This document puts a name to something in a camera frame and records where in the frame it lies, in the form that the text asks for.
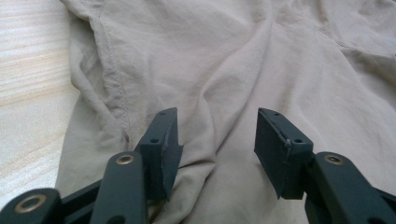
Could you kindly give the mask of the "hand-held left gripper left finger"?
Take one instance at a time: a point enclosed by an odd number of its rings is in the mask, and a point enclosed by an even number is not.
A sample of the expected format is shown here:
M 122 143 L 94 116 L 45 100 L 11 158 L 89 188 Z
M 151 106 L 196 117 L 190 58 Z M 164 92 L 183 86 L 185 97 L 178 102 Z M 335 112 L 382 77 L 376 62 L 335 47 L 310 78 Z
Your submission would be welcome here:
M 175 107 L 156 114 L 135 150 L 143 158 L 147 198 L 168 201 L 183 153 Z

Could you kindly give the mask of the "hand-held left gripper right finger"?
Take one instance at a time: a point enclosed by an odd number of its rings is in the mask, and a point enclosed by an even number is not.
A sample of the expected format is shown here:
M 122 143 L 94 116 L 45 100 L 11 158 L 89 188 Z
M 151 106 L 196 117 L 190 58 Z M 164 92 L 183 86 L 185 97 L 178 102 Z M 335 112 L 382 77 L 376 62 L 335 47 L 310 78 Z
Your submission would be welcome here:
M 278 198 L 303 198 L 302 171 L 311 161 L 313 146 L 281 113 L 267 108 L 258 110 L 254 152 Z

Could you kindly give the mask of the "beige shirt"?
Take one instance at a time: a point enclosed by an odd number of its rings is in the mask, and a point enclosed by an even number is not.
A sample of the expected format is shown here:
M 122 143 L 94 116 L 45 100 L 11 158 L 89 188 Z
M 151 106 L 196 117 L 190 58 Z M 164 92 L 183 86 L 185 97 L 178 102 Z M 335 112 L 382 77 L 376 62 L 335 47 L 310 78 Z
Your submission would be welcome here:
M 396 0 L 61 0 L 80 95 L 56 186 L 100 179 L 173 107 L 184 147 L 153 224 L 306 224 L 254 152 L 257 113 L 396 195 Z

